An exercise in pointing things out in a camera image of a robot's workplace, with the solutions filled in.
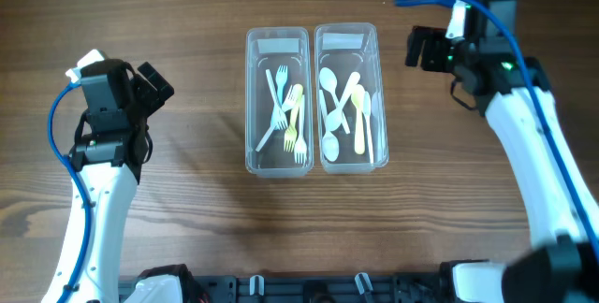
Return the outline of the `yellow plastic spoon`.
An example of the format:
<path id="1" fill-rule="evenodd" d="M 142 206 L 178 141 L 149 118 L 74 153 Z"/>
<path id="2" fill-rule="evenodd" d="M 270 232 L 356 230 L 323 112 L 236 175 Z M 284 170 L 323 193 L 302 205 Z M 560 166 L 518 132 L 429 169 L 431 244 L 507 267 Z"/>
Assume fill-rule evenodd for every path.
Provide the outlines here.
<path id="1" fill-rule="evenodd" d="M 354 136 L 354 151 L 356 154 L 365 152 L 364 142 L 364 126 L 362 121 L 362 110 L 364 105 L 365 90 L 362 85 L 358 84 L 351 95 L 352 104 L 356 110 L 355 136 Z"/>

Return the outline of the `white fork handle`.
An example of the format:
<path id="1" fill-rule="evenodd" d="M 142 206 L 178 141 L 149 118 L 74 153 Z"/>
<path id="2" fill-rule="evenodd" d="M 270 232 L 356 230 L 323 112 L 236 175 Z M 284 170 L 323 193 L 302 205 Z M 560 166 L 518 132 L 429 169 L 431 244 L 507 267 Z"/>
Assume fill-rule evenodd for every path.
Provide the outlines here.
<path id="1" fill-rule="evenodd" d="M 279 102 L 273 82 L 273 78 L 269 69 L 266 70 L 267 82 L 270 89 L 270 95 L 273 101 L 273 112 L 271 124 L 277 130 L 284 130 L 287 128 L 287 121 L 285 113 L 282 110 L 281 103 Z"/>

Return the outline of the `light blue plastic fork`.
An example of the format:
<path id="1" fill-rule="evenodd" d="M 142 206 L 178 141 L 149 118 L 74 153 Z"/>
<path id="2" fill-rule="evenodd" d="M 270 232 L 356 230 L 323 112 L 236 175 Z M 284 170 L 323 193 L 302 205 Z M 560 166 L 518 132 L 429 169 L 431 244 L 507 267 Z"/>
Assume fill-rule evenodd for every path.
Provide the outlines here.
<path id="1" fill-rule="evenodd" d="M 281 103 L 282 109 L 283 109 L 283 102 L 284 102 L 283 93 L 284 93 L 285 85 L 286 85 L 287 79 L 288 79 L 287 70 L 288 70 L 288 67 L 286 65 L 280 65 L 277 69 L 276 76 L 275 76 L 275 82 L 276 82 L 276 88 L 277 88 L 277 98 L 278 98 L 279 102 Z"/>

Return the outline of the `white fork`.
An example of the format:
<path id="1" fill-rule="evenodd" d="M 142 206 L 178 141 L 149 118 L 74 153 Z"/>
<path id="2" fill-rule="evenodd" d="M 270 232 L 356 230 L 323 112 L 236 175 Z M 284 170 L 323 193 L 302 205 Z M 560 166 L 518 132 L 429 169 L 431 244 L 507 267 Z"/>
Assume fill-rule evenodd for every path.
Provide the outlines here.
<path id="1" fill-rule="evenodd" d="M 267 143 L 267 141 L 270 139 L 270 136 L 272 135 L 272 133 L 277 130 L 274 128 L 274 126 L 271 124 L 270 121 L 270 127 L 268 128 L 268 130 L 266 131 L 265 135 L 260 139 L 260 141 L 258 142 L 258 145 L 256 147 L 256 151 L 260 152 L 261 149 L 264 147 L 264 145 Z"/>

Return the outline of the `yellow plastic fork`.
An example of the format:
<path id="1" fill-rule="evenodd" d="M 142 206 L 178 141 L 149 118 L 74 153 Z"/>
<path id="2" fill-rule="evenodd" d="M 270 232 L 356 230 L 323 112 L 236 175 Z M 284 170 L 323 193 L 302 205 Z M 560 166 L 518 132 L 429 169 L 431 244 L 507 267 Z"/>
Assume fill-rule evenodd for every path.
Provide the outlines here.
<path id="1" fill-rule="evenodd" d="M 296 129 L 296 121 L 298 118 L 300 106 L 299 102 L 303 95 L 303 86 L 301 84 L 295 84 L 289 90 L 284 104 L 283 110 L 290 110 L 289 124 L 285 129 L 284 136 L 284 150 L 286 152 L 292 152 L 295 147 L 298 131 Z"/>

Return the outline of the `white fork diagonal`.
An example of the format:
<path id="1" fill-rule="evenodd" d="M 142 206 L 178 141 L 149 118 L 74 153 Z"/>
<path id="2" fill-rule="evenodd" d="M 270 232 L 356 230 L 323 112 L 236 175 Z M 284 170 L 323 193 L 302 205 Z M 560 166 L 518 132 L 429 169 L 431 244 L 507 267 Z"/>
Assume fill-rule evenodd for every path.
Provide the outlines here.
<path id="1" fill-rule="evenodd" d="M 307 156 L 307 145 L 304 139 L 304 124 L 305 124 L 305 95 L 301 96 L 299 101 L 299 131 L 298 138 L 294 148 L 295 162 L 304 165 Z"/>

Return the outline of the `translucent white spoon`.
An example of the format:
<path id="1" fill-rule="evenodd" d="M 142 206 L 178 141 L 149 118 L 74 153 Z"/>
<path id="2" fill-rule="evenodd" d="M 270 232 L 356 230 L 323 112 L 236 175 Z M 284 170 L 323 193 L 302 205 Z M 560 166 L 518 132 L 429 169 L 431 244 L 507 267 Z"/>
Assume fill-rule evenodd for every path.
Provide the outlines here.
<path id="1" fill-rule="evenodd" d="M 328 114 L 325 96 L 322 89 L 319 90 L 319 106 L 322 114 L 323 123 L 325 123 Z M 322 140 L 322 150 L 325 157 L 330 162 L 335 162 L 340 152 L 338 138 L 336 138 L 328 129 L 325 129 L 325 134 L 322 137 Z"/>

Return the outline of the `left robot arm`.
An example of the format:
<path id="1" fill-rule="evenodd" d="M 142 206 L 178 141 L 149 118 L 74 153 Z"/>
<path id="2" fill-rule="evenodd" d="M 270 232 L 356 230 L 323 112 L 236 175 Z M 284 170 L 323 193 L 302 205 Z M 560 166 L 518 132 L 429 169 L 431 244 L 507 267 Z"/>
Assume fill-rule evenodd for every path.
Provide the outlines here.
<path id="1" fill-rule="evenodd" d="M 72 182 L 71 208 L 59 261 L 46 302 L 116 302 L 124 226 L 141 168 L 153 153 L 148 119 L 174 94 L 149 63 L 138 68 L 91 50 L 66 71 L 67 86 L 81 89 L 87 107 L 68 152 L 53 133 L 57 110 L 47 120 L 51 150 Z"/>

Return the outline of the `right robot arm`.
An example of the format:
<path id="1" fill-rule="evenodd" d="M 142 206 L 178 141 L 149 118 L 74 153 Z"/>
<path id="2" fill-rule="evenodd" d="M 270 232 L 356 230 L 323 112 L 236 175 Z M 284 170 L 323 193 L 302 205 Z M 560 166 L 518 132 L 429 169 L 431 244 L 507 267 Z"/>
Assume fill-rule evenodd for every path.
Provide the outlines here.
<path id="1" fill-rule="evenodd" d="M 510 263 L 444 262 L 444 302 L 594 302 L 598 204 L 569 149 L 540 62 L 515 36 L 516 0 L 396 0 L 451 11 L 445 29 L 417 26 L 405 62 L 448 73 L 499 138 L 515 175 L 531 250 Z"/>

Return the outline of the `right clear plastic container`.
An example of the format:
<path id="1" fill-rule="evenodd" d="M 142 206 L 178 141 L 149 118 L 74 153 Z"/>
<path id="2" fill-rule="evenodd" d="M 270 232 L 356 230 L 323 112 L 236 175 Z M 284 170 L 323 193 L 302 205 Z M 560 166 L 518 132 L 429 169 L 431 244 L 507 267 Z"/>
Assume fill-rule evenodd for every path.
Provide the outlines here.
<path id="1" fill-rule="evenodd" d="M 324 169 L 330 174 L 360 174 L 369 173 L 376 168 L 385 166 L 389 159 L 387 119 L 384 107 L 383 78 L 376 28 L 367 22 L 322 24 L 317 26 L 314 31 L 314 41 L 320 158 Z M 336 76 L 336 95 L 339 101 L 342 98 L 345 84 L 352 72 L 360 74 L 358 84 L 363 86 L 365 92 L 370 93 L 372 100 L 373 164 L 369 161 L 366 122 L 363 110 L 362 121 L 364 126 L 365 152 L 363 154 L 356 154 L 354 151 L 356 110 L 352 104 L 351 95 L 343 108 L 343 115 L 349 125 L 350 133 L 346 134 L 341 126 L 332 131 L 331 133 L 339 140 L 339 156 L 335 162 L 330 162 L 325 157 L 322 150 L 322 137 L 325 134 L 326 126 L 323 123 L 319 106 L 320 89 L 324 92 L 327 114 L 336 108 L 330 93 L 319 82 L 319 72 L 323 67 L 331 69 Z"/>

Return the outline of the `clear plastic container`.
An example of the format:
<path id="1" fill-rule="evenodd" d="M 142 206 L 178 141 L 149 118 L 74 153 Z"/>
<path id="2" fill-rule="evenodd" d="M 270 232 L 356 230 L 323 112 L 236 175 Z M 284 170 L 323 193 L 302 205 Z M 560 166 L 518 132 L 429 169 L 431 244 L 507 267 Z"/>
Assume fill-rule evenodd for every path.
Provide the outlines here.
<path id="1" fill-rule="evenodd" d="M 314 165 L 309 55 L 302 27 L 247 34 L 245 165 L 259 177 L 302 177 Z"/>
<path id="2" fill-rule="evenodd" d="M 369 173 L 376 168 L 385 166 L 389 159 L 387 119 L 384 107 L 383 78 L 376 28 L 367 22 L 322 24 L 317 26 L 314 31 L 314 41 L 320 158 L 324 169 L 330 174 L 360 174 Z M 366 122 L 363 110 L 362 121 L 364 126 L 365 152 L 363 154 L 356 154 L 354 151 L 356 110 L 352 104 L 351 95 L 343 108 L 343 115 L 349 125 L 350 133 L 346 134 L 341 126 L 332 131 L 331 133 L 339 140 L 339 156 L 335 162 L 330 162 L 325 157 L 322 150 L 322 137 L 325 134 L 326 126 L 323 123 L 319 106 L 320 89 L 324 92 L 327 114 L 336 108 L 330 93 L 319 82 L 319 72 L 323 67 L 331 69 L 336 76 L 336 95 L 339 101 L 342 98 L 345 84 L 352 72 L 360 74 L 358 84 L 363 86 L 365 92 L 370 93 L 372 100 L 373 164 L 369 161 Z"/>

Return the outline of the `left clear plastic container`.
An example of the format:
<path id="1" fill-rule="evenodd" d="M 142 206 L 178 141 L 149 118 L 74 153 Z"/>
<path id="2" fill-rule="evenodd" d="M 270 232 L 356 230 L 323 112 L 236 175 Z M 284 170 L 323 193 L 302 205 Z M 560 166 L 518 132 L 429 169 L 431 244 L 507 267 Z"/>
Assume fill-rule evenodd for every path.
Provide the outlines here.
<path id="1" fill-rule="evenodd" d="M 314 165 L 309 55 L 302 27 L 247 34 L 245 165 L 259 177 L 302 177 Z"/>

